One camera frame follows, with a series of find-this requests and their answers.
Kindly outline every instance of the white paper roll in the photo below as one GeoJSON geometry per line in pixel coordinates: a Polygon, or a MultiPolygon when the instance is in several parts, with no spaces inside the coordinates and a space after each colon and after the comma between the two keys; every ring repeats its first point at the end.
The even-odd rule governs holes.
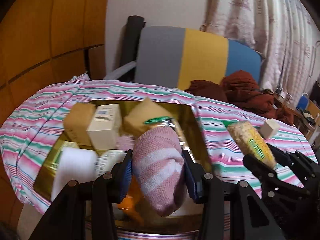
{"type": "Polygon", "coordinates": [[[75,179],[79,183],[95,180],[97,158],[95,151],[64,147],[52,185],[51,201],[70,180],[75,179]]]}

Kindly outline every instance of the orange object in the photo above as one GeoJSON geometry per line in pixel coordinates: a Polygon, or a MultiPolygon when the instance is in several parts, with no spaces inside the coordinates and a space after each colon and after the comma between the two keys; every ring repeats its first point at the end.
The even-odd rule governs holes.
{"type": "Polygon", "coordinates": [[[140,214],[135,210],[136,204],[143,198],[137,180],[132,176],[131,184],[127,196],[118,204],[118,208],[123,210],[125,214],[137,221],[141,226],[144,226],[144,220],[140,214]]]}

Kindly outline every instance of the striped tablecloth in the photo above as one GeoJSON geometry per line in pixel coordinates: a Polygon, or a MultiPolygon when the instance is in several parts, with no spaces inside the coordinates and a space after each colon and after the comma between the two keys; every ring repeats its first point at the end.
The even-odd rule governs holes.
{"type": "MultiPolygon", "coordinates": [[[[259,181],[243,166],[243,155],[221,121],[249,120],[252,125],[260,126],[265,118],[231,104],[194,97],[178,89],[119,81],[90,81],[83,74],[69,82],[40,90],[19,106],[0,129],[4,168],[20,201],[34,205],[41,213],[50,205],[33,190],[33,183],[50,149],[63,132],[63,119],[76,102],[86,103],[94,99],[141,101],[145,97],[157,102],[189,105],[203,129],[215,174],[221,180],[234,183],[245,179],[260,195],[259,181]]],[[[316,161],[300,131],[279,123],[279,132],[268,142],[283,151],[299,150],[316,161]]],[[[300,185],[289,168],[278,164],[277,173],[280,179],[300,185]]]]}

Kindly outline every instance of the small white box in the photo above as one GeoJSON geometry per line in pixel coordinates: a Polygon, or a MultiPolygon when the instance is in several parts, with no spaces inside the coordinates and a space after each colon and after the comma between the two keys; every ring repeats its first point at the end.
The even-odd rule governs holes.
{"type": "Polygon", "coordinates": [[[264,121],[264,124],[260,127],[260,134],[263,138],[270,139],[272,138],[279,130],[280,125],[275,119],[269,119],[264,121]]]}
{"type": "Polygon", "coordinates": [[[111,150],[115,148],[121,121],[119,104],[97,107],[87,128],[87,133],[96,150],[111,150]]]}

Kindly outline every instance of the curtain fold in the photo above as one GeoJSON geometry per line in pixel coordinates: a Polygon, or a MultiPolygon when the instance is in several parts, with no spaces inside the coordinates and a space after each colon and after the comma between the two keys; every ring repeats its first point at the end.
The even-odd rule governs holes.
{"type": "Polygon", "coordinates": [[[259,52],[260,86],[280,83],[297,104],[311,68],[311,24],[300,0],[212,0],[203,29],[259,52]]]}

